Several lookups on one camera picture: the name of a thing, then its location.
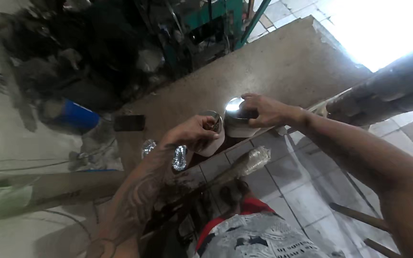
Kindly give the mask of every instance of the newspaper-print shirt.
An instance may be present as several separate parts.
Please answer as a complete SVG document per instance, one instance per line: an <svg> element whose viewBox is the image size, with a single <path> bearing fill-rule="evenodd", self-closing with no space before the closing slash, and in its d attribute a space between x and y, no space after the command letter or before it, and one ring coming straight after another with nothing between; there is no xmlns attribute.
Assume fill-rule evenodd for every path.
<svg viewBox="0 0 413 258"><path fill-rule="evenodd" d="M235 215L214 227L194 258L329 258L280 216Z"/></svg>

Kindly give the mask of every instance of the person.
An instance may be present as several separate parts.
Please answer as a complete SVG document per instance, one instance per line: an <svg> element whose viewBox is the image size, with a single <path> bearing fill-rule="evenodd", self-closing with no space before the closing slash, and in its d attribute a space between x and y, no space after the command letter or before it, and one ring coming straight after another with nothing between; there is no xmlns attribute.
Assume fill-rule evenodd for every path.
<svg viewBox="0 0 413 258"><path fill-rule="evenodd" d="M374 190L399 250L403 256L413 257L412 156L361 128L257 94L247 93L242 98L245 101L240 108L259 113L256 119L249 120L250 126L289 125L299 130L341 167ZM116 192L87 257L139 256L138 239L150 218L173 151L178 145L218 138L214 132L203 129L212 122L211 117L194 116L164 135ZM202 241L207 244L198 246L196 256L327 257L266 204L253 201L246 205L247 214L220 218L217 226L207 230Z"/></svg>

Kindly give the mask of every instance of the wooden stick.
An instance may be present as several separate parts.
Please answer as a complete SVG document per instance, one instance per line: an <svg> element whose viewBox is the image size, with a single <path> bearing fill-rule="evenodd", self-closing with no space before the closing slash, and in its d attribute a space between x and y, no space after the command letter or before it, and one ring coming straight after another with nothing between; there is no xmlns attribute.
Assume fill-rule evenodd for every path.
<svg viewBox="0 0 413 258"><path fill-rule="evenodd" d="M393 252L392 250L386 248L385 246L370 240L369 238L366 238L364 240L364 244L366 244L366 246L378 251L379 253L387 256L388 258L402 258L402 255L397 254L395 252Z"/></svg>
<svg viewBox="0 0 413 258"><path fill-rule="evenodd" d="M386 222L382 219L377 219L376 217L372 217L368 214L364 214L364 213L361 213L359 211L355 211L355 210L352 210L350 208L343 207L343 206L341 206L337 203L333 203L333 202L331 202L329 204L329 207L331 207L331 209L335 210L336 212L344 214L345 216L348 216L350 218L359 220L361 222L369 224L369 225L371 225L373 227L376 227L378 229L381 229L383 231L390 232L390 229L388 228Z"/></svg>

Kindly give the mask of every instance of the machinery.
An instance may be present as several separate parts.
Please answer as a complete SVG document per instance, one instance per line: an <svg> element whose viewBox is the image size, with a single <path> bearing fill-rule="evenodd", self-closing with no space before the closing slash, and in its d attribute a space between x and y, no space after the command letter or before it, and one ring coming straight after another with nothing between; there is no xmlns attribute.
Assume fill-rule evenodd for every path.
<svg viewBox="0 0 413 258"><path fill-rule="evenodd" d="M32 0L0 13L0 45L31 103L113 111L241 48L270 0Z"/></svg>

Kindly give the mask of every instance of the hand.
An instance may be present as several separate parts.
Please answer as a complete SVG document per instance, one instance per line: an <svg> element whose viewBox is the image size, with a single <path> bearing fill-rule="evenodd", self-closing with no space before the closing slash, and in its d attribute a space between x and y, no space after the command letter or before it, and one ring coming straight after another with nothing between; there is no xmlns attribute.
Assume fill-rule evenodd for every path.
<svg viewBox="0 0 413 258"><path fill-rule="evenodd" d="M245 93L241 97L245 101L240 104L240 108L257 110L259 113L256 119L249 120L251 127L271 127L286 124L294 126L304 119L305 110L300 107L289 106L254 93Z"/></svg>
<svg viewBox="0 0 413 258"><path fill-rule="evenodd" d="M216 140L219 135L204 128L211 128L214 118L210 116L195 115L184 123L169 130L163 137L165 144L193 145L199 140Z"/></svg>

